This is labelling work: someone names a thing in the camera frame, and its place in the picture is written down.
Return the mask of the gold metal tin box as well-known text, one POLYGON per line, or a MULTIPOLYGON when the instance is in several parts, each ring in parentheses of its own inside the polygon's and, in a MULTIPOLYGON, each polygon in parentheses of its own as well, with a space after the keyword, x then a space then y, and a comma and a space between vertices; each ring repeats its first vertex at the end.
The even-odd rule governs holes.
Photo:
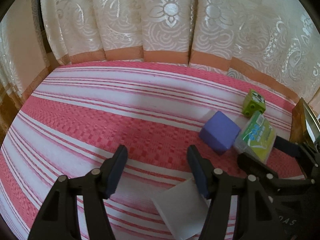
POLYGON ((292 110, 290 141, 306 143, 319 152, 319 120, 303 98, 292 110))

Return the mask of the blue cube block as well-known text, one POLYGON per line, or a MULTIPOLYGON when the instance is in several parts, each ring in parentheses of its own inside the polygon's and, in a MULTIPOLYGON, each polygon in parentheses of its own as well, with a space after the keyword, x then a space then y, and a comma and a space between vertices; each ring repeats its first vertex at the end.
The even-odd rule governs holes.
POLYGON ((221 111, 217 111, 202 127, 200 139, 214 152, 224 154, 234 144, 240 127, 221 111))

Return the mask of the green toy brick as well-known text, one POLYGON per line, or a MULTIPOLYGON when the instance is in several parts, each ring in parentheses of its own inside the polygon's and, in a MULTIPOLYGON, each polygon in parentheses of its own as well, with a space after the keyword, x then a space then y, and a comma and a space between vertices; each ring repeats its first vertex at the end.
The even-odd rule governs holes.
POLYGON ((242 114, 250 118, 255 112, 263 114, 266 110, 264 97, 253 89, 250 89, 242 104, 242 114))

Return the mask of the white USB charger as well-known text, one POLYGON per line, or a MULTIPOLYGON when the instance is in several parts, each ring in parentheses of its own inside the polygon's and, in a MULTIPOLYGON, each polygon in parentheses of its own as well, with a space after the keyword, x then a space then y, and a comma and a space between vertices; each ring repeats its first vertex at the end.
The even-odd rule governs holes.
POLYGON ((201 233, 209 206, 193 179, 157 194, 152 202, 174 239, 190 239, 201 233))

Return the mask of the cream floral curtain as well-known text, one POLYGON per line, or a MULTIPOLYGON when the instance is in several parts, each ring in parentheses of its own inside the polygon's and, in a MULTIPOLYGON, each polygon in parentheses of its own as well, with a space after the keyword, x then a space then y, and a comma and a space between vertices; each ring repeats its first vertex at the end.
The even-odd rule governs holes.
POLYGON ((1 88, 20 106, 60 65, 164 62, 319 104, 319 32, 299 0, 16 0, 1 20, 1 88))

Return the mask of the clear dental floss box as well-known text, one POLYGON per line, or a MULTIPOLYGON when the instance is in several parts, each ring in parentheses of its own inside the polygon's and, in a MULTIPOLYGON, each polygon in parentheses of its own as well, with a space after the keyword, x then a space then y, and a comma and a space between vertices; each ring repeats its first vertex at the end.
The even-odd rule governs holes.
POLYGON ((248 153, 262 163, 266 163, 277 136, 276 129, 256 111, 241 130, 233 144, 238 153, 248 153))

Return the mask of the pink striped tablecloth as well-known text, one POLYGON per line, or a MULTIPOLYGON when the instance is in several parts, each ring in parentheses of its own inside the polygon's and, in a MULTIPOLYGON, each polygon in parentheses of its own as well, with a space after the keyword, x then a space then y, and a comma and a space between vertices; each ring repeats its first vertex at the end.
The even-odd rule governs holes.
POLYGON ((152 198, 191 178, 190 145, 233 176, 236 152, 213 152, 200 138, 220 111, 246 124, 253 84, 193 68, 91 62, 56 68, 35 89, 1 146, 1 215, 18 239, 29 231, 58 176, 86 175, 125 145, 129 159, 105 202, 117 239, 172 239, 152 198))

